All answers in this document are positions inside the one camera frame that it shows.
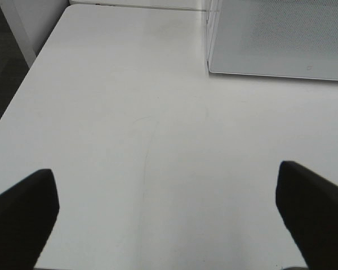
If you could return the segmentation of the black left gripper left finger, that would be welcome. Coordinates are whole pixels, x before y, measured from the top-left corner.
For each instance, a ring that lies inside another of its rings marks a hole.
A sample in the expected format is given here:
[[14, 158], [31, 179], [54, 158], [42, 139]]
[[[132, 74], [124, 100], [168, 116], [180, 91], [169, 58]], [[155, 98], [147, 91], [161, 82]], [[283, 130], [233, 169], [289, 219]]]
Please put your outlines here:
[[50, 169], [40, 169], [0, 194], [0, 269], [34, 269], [59, 209]]

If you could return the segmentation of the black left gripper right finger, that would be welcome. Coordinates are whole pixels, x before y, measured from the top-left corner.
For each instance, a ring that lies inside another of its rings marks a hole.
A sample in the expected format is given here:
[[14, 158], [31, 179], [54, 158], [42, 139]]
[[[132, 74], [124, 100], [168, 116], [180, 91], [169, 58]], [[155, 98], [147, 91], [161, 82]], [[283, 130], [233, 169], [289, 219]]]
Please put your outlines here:
[[338, 186], [294, 161], [279, 166], [275, 204], [309, 269], [338, 269]]

